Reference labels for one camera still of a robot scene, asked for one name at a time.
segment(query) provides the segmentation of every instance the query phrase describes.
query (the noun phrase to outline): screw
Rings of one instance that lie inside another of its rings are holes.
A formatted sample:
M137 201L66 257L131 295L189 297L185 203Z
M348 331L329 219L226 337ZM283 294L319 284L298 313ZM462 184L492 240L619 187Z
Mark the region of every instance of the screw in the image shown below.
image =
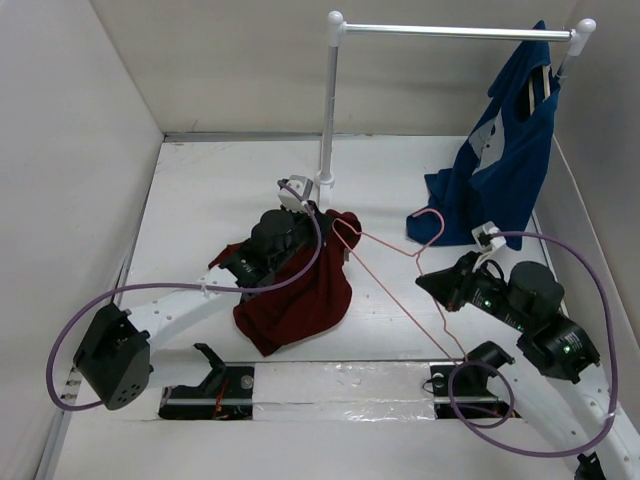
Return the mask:
M440 372L431 375L431 384L437 388L444 387L444 375Z
M240 386L245 390L249 390L253 387L253 377L251 375L245 375L240 379Z

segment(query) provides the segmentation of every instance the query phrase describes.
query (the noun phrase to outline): white wall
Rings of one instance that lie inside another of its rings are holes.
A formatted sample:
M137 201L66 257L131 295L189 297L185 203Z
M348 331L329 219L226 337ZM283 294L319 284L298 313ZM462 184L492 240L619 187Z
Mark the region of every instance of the white wall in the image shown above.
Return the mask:
M576 0L91 0L163 131L322 128L326 17L353 23L562 27ZM515 44L347 37L336 128L467 134Z
M87 0L0 2L0 65L0 478L21 480L54 412L48 350L113 284L162 135Z
M620 398L640 429L640 4L581 0L569 22L598 23L560 95L556 135L536 205L543 230L576 246L592 262L611 301L620 367ZM602 306L593 281L565 252L550 248L567 287L571 317L608 355Z
M581 0L598 29L561 95L557 136L640 338L640 3Z

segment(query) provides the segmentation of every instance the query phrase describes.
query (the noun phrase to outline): blue shirt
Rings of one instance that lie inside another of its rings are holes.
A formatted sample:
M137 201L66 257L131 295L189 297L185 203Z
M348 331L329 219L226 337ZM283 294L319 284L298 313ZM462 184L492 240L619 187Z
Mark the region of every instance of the blue shirt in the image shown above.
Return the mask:
M543 21L534 27L545 29ZM471 230L493 221L502 231L524 230L547 173L560 85L550 75L551 96L542 101L537 76L535 110L529 115L529 77L550 65L547 42L525 41L489 88L489 107L464 142L453 168L425 175L429 207L445 218L434 245L475 243ZM440 230L435 215L407 217L407 235L422 244ZM519 237L507 245L522 248Z

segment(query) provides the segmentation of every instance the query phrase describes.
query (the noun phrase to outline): clothes rack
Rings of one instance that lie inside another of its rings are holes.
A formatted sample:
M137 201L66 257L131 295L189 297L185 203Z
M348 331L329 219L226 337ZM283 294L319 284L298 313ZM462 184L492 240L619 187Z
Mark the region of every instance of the clothes rack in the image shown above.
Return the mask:
M335 111L336 78L338 73L338 49L344 35L413 35L420 37L450 37L485 40L538 40L547 42L568 42L569 48L558 68L556 79L562 83L576 57L580 55L596 22L590 18L581 20L572 30L526 30L506 28L464 28L429 27L405 25L368 25L347 23L340 12L333 11L328 18L329 61L327 66L327 87L325 94L324 123L320 147L320 171L316 175L319 189L318 203L326 209L331 203L331 189L335 176L331 171L331 150L333 146L333 117Z

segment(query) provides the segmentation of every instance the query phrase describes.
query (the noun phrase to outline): horizontal bar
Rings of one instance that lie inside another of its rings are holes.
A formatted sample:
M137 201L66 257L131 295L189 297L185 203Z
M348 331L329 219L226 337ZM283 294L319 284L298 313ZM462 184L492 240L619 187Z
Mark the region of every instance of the horizontal bar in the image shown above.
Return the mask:
M346 33L384 33L391 35L417 35L423 37L484 38L495 40L546 40L568 42L573 37L569 30L519 30L508 28L464 27L410 27L405 25L362 25L347 23Z

